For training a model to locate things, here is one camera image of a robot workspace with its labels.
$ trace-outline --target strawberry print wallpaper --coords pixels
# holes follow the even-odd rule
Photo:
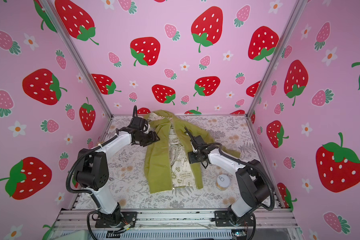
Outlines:
[[[40,3],[0,1],[0,239],[46,239],[102,113]]]
[[[251,120],[304,239],[360,239],[360,1],[307,3]]]
[[[112,113],[136,104],[243,114],[295,2],[55,0],[55,8]]]

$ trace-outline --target white can lid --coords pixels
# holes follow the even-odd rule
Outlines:
[[[229,187],[229,185],[231,184],[231,180],[225,174],[218,175],[217,176],[217,184],[220,185],[221,187],[226,188],[226,187]]]

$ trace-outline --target white flower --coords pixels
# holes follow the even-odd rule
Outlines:
[[[104,3],[104,8],[105,9],[112,9],[114,10],[113,8],[113,3],[115,2],[115,0],[101,0],[103,3]]]
[[[72,143],[72,138],[73,136],[71,136],[69,133],[67,134],[67,137],[64,138],[64,140],[66,141],[66,145]]]
[[[277,168],[277,163],[276,163],[276,161],[272,161],[272,166],[276,169]]]
[[[309,229],[309,238],[312,239],[312,240],[320,240],[317,237],[317,232],[313,232],[311,229]]]
[[[8,233],[3,239],[4,240],[14,240],[17,237],[20,237],[22,235],[22,232],[20,232],[22,227],[23,227],[23,224],[20,225],[19,227],[12,226],[10,233]]]
[[[17,137],[20,135],[25,135],[24,129],[27,127],[27,125],[21,125],[20,122],[16,121],[15,126],[8,127],[9,130],[13,131],[13,136]]]
[[[309,136],[309,133],[312,132],[312,128],[309,127],[309,122],[307,122],[307,124],[305,125],[301,125],[302,127],[302,131],[301,131],[301,134],[305,134],[307,135],[307,137]]]
[[[308,32],[310,31],[312,27],[311,26],[305,26],[305,28],[303,30],[301,30],[301,39],[302,40],[303,38],[307,38],[308,37]]]
[[[136,88],[136,86],[138,86],[136,81],[129,81],[129,85],[132,86],[133,88]]]
[[[327,7],[329,7],[329,4],[332,0],[324,0],[323,5],[326,4]]]
[[[186,70],[188,71],[189,65],[187,65],[186,62],[184,62],[183,64],[180,64],[181,70]]]
[[[76,75],[77,79],[78,79],[78,83],[83,83],[83,77],[82,75],[79,73]]]
[[[332,62],[332,60],[336,60],[337,59],[337,55],[335,54],[337,50],[337,47],[335,47],[332,50],[326,50],[325,51],[325,57],[321,60],[323,63],[326,62],[326,65],[329,66],[330,63]]]
[[[59,192],[58,197],[55,198],[55,202],[57,202],[58,205],[60,204],[60,202],[64,201],[64,194],[65,192],[64,193]]]
[[[38,48],[39,45],[35,42],[34,36],[28,36],[26,33],[24,33],[24,44],[29,45],[32,50],[35,50],[35,48]]]
[[[309,190],[310,190],[310,189],[313,189],[312,185],[309,184],[309,179],[304,180],[304,179],[302,178],[301,180],[302,180],[302,185],[301,185],[301,187],[302,187],[302,188],[305,188],[305,190],[307,190],[307,193],[309,193]]]
[[[233,57],[233,54],[231,53],[231,51],[228,51],[227,53],[223,53],[223,56],[224,56],[223,61],[224,60],[230,61],[231,57]]]
[[[270,5],[270,9],[269,9],[268,13],[274,13],[274,14],[277,13],[278,8],[282,7],[282,3],[280,3],[280,0],[270,2],[269,5]]]
[[[229,93],[227,93],[227,98],[232,98],[234,95],[234,93],[232,93],[232,91],[230,91]]]

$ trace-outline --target green jacket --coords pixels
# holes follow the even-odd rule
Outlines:
[[[162,117],[172,118],[175,133],[186,152],[192,151],[192,145],[184,127],[187,127],[194,136],[200,135],[206,143],[215,142],[206,130],[177,118],[173,113],[164,110],[154,111],[154,113]],[[169,160],[169,131],[171,128],[171,121],[168,118],[151,121],[149,123],[151,127],[156,128],[155,132],[160,138],[160,141],[148,146],[147,154],[145,156],[144,174],[148,180],[151,194],[172,190],[171,163]],[[223,151],[232,156],[240,157],[240,152],[229,151],[225,147],[223,147]],[[194,163],[190,166],[193,175],[195,176],[196,188],[203,188],[200,163]]]

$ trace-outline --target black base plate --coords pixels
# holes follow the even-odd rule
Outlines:
[[[131,223],[130,228],[135,227],[137,212],[121,212],[121,214],[125,218],[127,223]],[[110,226],[109,224],[106,224],[102,219],[100,219],[96,221],[95,228],[110,228],[110,227],[122,228],[125,225],[126,224],[123,221],[121,221],[117,226]]]
[[[245,222],[247,223],[246,226],[253,227],[253,220],[249,215],[243,216]],[[228,220],[228,211],[215,211],[215,219],[216,219],[216,227],[232,227],[234,226]],[[241,225],[234,226],[234,227],[243,227],[245,224],[242,223]]]

